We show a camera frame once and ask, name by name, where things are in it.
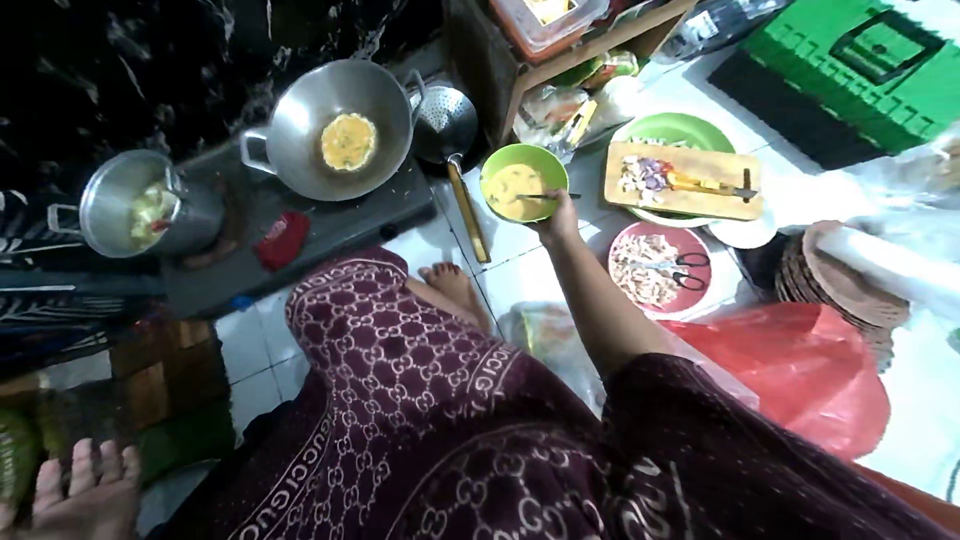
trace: scissors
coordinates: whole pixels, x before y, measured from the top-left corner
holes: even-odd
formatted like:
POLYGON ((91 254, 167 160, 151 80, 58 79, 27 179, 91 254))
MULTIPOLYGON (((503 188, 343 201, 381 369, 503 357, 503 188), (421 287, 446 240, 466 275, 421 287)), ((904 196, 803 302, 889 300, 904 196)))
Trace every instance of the scissors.
MULTIPOLYGON (((631 266, 640 268, 652 268, 654 270, 669 270, 680 266, 697 268, 701 266, 710 266, 710 257, 705 253, 684 253, 677 255, 674 260, 665 260, 662 262, 632 262, 631 266)), ((671 276, 677 285, 687 289, 701 291, 707 288, 707 282, 696 276, 691 276, 683 272, 674 272, 671 276)))

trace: bare foot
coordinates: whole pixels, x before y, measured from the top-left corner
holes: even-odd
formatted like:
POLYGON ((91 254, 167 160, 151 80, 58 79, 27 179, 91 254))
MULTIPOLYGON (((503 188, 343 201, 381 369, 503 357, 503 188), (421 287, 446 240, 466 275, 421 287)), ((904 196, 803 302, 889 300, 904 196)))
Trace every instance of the bare foot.
POLYGON ((437 262, 433 268, 423 267, 420 276, 450 302, 469 313, 480 330, 490 332, 490 319, 481 307, 480 299, 464 271, 452 262, 437 262))
MULTIPOLYGON (((103 471, 98 480, 91 443, 90 439, 83 439, 74 446, 67 497, 63 496, 60 462, 51 459, 40 466, 32 526, 17 531, 17 538, 126 540, 135 537, 139 454, 133 447, 119 453, 113 441, 100 445, 103 471)), ((0 528, 0 538, 10 537, 11 533, 0 528)))

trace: green box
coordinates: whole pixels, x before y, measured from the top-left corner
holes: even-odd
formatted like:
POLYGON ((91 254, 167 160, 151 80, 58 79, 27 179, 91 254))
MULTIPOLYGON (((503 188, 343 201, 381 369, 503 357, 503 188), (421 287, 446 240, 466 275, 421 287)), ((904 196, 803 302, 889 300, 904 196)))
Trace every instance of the green box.
POLYGON ((877 0, 797 0, 740 46, 891 154, 960 117, 960 48, 877 0))

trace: cutting board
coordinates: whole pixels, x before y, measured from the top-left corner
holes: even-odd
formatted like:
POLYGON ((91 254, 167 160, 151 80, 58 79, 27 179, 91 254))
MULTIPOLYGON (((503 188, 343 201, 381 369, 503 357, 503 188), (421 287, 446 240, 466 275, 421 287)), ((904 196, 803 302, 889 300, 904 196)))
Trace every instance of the cutting board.
POLYGON ((623 177, 623 158, 626 156, 669 161, 677 171, 693 178, 715 180, 737 187, 747 187, 743 184, 743 169, 750 169, 749 188, 760 191, 760 161, 753 156, 638 142, 612 142, 607 152, 607 173, 604 181, 604 197, 611 204, 740 221, 752 221, 763 214, 762 195, 757 195, 749 203, 744 203, 739 197, 673 189, 665 189, 658 194, 663 199, 662 203, 641 206, 638 191, 624 191, 622 187, 616 185, 623 177))

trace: strainer ladle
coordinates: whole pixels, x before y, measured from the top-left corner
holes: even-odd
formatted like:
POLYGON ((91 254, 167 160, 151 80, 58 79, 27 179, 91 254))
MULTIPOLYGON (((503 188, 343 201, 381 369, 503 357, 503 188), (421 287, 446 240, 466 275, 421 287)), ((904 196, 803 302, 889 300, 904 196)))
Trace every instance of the strainer ladle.
MULTIPOLYGON (((418 94, 413 98, 414 107, 419 101, 418 94)), ((460 160, 476 136, 477 111, 467 96, 449 86, 431 86, 423 95, 422 101, 420 114, 414 124, 414 153, 422 160, 446 163, 450 183, 453 184, 453 194, 464 217, 473 253, 477 262, 490 262, 487 244, 477 223, 460 168, 460 160)))

